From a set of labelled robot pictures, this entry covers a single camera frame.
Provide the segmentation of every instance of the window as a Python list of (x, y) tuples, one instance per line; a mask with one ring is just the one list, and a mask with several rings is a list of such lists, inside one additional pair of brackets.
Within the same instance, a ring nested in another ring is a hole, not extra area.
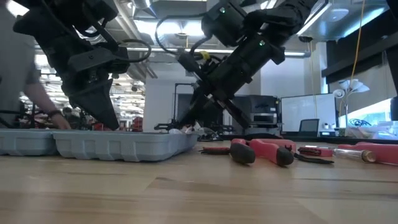
[[(380, 121), (391, 121), (391, 99), (375, 103), (357, 111), (348, 114), (348, 118), (361, 119), (369, 122), (371, 125), (377, 125)], [(346, 127), (346, 116), (340, 117), (340, 127)]]

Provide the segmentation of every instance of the wooden table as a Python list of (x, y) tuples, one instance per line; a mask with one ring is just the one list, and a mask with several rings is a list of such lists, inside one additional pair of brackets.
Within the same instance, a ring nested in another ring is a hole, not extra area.
[(196, 151), (139, 164), (0, 157), (1, 224), (397, 221), (398, 167), (382, 164), (247, 167)]

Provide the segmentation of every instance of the table surface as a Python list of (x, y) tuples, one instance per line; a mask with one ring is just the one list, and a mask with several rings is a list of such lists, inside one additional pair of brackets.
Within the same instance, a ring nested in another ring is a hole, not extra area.
[[(196, 146), (227, 146), (201, 143)], [(197, 150), (160, 163), (0, 157), (0, 223), (396, 223), (398, 167)]]

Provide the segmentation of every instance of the chair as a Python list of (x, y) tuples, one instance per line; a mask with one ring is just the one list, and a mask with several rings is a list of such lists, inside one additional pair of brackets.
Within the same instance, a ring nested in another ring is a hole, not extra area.
[(299, 136), (318, 137), (319, 119), (304, 119), (300, 122)]

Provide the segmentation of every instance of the desk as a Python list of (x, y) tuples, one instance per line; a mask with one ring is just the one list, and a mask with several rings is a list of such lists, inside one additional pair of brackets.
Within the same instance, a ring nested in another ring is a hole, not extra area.
[(3, 156), (0, 223), (396, 223), (397, 174), (344, 159), (246, 167), (196, 151), (140, 164)]

